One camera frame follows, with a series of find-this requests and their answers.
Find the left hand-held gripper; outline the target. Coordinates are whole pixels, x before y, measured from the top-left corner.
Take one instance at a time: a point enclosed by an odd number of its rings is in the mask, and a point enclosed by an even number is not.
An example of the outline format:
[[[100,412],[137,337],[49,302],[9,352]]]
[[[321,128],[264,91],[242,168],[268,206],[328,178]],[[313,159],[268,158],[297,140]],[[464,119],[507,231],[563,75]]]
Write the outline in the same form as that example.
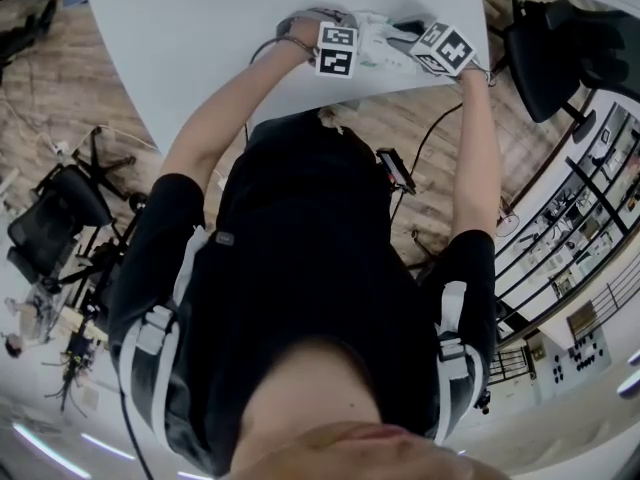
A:
[[[353,76],[358,47],[358,26],[355,17],[340,10],[314,7],[296,11],[276,27],[278,38],[287,36],[292,24],[300,19],[312,19],[319,26],[314,47],[307,47],[317,76],[350,79]]]

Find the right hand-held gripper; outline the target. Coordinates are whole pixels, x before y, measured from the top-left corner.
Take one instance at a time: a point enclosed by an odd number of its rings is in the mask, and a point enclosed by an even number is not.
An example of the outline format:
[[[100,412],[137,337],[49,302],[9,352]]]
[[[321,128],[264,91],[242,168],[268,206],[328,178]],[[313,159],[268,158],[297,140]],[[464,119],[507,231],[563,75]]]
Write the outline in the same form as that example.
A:
[[[392,25],[389,45],[435,76],[458,76],[476,58],[476,48],[453,25],[419,14]]]

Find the person's left hand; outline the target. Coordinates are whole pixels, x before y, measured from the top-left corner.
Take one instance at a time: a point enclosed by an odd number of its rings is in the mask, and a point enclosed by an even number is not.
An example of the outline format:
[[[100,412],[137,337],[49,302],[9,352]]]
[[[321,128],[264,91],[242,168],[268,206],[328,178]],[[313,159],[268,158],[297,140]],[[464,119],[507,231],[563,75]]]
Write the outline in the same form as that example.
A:
[[[290,26],[288,35],[302,42],[306,47],[317,45],[321,22],[312,18],[295,18]]]

